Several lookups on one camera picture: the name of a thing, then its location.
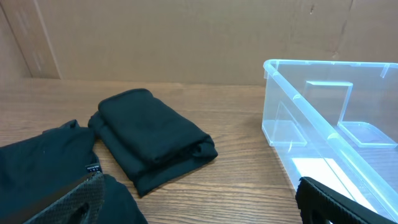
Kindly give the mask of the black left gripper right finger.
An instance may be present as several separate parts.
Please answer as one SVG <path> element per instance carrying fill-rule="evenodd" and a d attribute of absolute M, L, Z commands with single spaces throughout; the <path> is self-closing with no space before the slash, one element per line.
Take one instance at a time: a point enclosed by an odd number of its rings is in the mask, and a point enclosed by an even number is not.
<path fill-rule="evenodd" d="M 311 177 L 301 177 L 295 195 L 303 224 L 396 224 Z"/>

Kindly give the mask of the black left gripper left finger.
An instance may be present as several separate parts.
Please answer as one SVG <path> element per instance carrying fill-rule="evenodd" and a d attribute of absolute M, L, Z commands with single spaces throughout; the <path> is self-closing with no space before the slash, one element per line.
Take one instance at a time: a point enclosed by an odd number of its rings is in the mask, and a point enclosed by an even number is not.
<path fill-rule="evenodd" d="M 91 224 L 104 204 L 104 175 L 90 172 L 74 183 L 1 219 L 1 223 Z"/>

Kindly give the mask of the small black cloth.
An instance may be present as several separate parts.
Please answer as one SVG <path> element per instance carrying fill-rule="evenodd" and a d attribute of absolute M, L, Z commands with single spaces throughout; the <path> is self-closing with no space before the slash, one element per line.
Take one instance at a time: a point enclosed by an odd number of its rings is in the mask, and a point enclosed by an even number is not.
<path fill-rule="evenodd" d="M 59 128 L 1 148 L 1 218 L 36 203 L 88 174 L 99 159 L 95 134 L 71 120 Z M 127 187 L 104 175 L 98 223 L 146 223 Z"/>

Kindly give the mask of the large black cloth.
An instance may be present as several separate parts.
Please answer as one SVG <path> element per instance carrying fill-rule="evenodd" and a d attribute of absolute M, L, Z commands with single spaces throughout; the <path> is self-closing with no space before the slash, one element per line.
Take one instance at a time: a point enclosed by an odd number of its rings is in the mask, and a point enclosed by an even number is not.
<path fill-rule="evenodd" d="M 109 149 L 140 197 L 218 155 L 209 134 L 144 88 L 101 101 L 88 127 Z"/>

